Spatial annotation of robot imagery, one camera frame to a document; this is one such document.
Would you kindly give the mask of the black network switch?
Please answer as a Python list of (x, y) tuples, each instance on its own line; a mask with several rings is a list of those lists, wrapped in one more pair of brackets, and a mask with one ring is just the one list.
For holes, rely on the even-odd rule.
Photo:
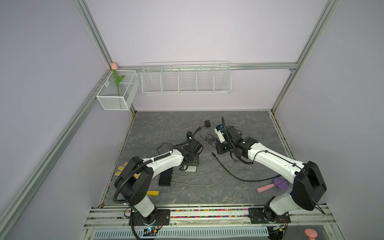
[(172, 181), (173, 168), (170, 168), (160, 174), (159, 187), (170, 187)]

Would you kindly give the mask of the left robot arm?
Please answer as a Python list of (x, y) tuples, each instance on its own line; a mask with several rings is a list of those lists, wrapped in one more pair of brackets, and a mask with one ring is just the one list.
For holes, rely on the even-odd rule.
[(204, 148), (195, 139), (200, 130), (198, 127), (193, 133), (188, 133), (185, 142), (173, 145), (166, 153), (146, 159), (131, 158), (114, 183), (113, 202), (127, 204), (132, 211), (131, 219), (136, 213), (144, 225), (154, 224), (159, 216), (158, 209), (147, 195), (152, 179), (175, 167), (181, 171), (196, 170), (194, 161)]

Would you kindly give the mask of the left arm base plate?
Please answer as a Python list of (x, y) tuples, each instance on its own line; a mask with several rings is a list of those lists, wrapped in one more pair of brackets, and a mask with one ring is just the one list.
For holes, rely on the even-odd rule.
[(143, 217), (139, 212), (132, 212), (131, 220), (134, 226), (168, 226), (170, 215), (170, 209), (155, 209), (148, 217)]

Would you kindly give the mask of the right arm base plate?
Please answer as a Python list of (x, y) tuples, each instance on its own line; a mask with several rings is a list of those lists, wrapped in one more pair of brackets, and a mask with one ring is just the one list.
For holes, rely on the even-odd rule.
[(289, 224), (291, 223), (291, 218), (289, 213), (285, 213), (281, 216), (276, 215), (270, 210), (265, 210), (264, 208), (248, 208), (249, 218), (251, 224)]

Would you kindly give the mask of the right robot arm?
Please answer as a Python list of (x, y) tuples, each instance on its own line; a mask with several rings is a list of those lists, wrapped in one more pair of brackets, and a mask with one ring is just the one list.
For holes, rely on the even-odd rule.
[(313, 211), (318, 207), (327, 186), (316, 163), (285, 157), (251, 137), (244, 138), (234, 126), (226, 126), (225, 121), (215, 127), (215, 133), (215, 157), (229, 152), (244, 164), (262, 164), (292, 185), (290, 192), (275, 196), (266, 203), (262, 214), (267, 222), (274, 223), (292, 210)]

